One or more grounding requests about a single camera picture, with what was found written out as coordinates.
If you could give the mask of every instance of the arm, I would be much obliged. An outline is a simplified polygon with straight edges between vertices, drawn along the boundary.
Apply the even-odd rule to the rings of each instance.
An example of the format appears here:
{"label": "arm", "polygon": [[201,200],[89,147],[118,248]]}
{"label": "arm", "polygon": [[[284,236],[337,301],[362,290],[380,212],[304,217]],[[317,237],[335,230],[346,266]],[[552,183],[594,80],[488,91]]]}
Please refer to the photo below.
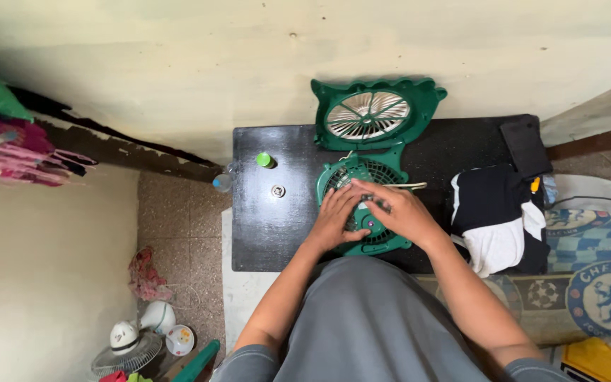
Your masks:
{"label": "arm", "polygon": [[327,192],[308,238],[259,302],[233,351],[246,345],[265,345],[274,354],[278,352],[301,305],[310,273],[320,257],[341,243],[360,240],[370,233],[370,230],[344,230],[348,215],[360,203],[364,192],[351,185]]}
{"label": "arm", "polygon": [[[466,264],[419,198],[406,190],[358,179],[353,183],[374,195],[374,202],[365,204],[379,221],[428,254],[447,306],[463,334],[502,368],[520,358],[542,357],[501,301]],[[376,202],[383,203],[385,210]]]}

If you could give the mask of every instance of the person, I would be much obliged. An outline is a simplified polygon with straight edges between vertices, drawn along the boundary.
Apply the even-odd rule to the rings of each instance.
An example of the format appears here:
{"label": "person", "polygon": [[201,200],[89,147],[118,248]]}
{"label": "person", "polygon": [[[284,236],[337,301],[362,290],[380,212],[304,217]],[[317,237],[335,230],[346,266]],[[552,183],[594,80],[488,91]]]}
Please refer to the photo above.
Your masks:
{"label": "person", "polygon": [[[378,221],[428,254],[451,315],[412,276],[371,256],[332,260],[308,287],[326,251],[370,233],[344,230],[362,195],[373,195],[364,204]],[[416,196],[352,179],[327,192],[212,381],[569,381],[541,359]]]}

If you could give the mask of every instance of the wall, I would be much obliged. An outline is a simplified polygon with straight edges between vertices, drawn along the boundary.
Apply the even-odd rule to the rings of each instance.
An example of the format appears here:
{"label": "wall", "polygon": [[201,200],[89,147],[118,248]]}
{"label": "wall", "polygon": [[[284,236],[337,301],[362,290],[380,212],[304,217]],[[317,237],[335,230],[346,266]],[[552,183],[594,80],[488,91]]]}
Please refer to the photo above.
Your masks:
{"label": "wall", "polygon": [[541,124],[546,146],[607,131],[611,131],[611,89]]}
{"label": "wall", "polygon": [[0,74],[223,163],[233,127],[312,123],[311,78],[428,75],[436,117],[555,116],[611,89],[611,0],[0,0]]}
{"label": "wall", "polygon": [[135,318],[138,172],[0,186],[0,381],[86,381],[112,325]]}

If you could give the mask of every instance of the fan grille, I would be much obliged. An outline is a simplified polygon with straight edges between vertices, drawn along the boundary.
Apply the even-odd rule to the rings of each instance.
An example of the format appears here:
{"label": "fan grille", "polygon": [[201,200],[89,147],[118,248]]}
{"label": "fan grille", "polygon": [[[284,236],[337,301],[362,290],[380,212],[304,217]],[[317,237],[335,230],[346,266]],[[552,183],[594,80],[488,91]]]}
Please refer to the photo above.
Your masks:
{"label": "fan grille", "polygon": [[327,114],[327,129],[344,139],[389,133],[409,116],[409,103],[391,92],[363,92],[344,99]]}
{"label": "fan grille", "polygon": [[138,345],[126,354],[114,355],[110,348],[106,347],[91,363],[92,377],[97,381],[118,370],[123,370],[126,374],[136,372],[155,358],[161,348],[162,339],[149,332],[144,333]]}
{"label": "fan grille", "polygon": [[[369,179],[364,179],[368,181],[373,181],[378,184],[400,184],[403,182],[402,177],[397,171],[391,169],[385,164],[377,161],[372,161],[371,159],[359,158],[359,164],[356,166],[356,171],[364,171],[369,174]],[[325,190],[323,195],[327,194],[329,189],[339,189],[346,184],[350,183],[350,175],[349,169],[343,165],[336,169],[329,180],[327,181],[327,185],[325,186]],[[354,210],[350,213],[348,217],[348,221],[345,223],[345,230],[354,231],[357,229],[357,223],[355,222]],[[362,244],[378,244],[383,243],[389,239],[392,239],[395,236],[395,233],[391,232],[387,228],[376,235],[375,237],[365,237],[361,240]]]}

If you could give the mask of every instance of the green fan housing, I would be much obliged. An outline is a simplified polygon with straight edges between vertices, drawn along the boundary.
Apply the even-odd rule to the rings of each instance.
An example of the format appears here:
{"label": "green fan housing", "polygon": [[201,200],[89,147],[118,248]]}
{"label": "green fan housing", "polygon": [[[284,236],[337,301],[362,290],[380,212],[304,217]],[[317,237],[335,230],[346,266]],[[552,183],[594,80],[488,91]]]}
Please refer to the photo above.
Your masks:
{"label": "green fan housing", "polygon": [[334,85],[312,80],[320,104],[315,143],[329,150],[373,150],[410,143],[426,129],[447,96],[431,78],[357,81]]}
{"label": "green fan housing", "polygon": [[[316,183],[317,203],[330,188],[339,189],[350,183],[351,178],[373,181],[379,184],[405,184],[409,176],[400,170],[400,155],[404,143],[392,147],[382,154],[358,155],[351,153],[347,158],[334,164],[325,163],[325,170]],[[388,230],[378,221],[364,203],[360,203],[348,218],[345,229],[349,231],[368,228],[371,233],[364,239],[344,243],[334,248],[343,256],[378,255],[397,248],[409,248],[412,242]]]}

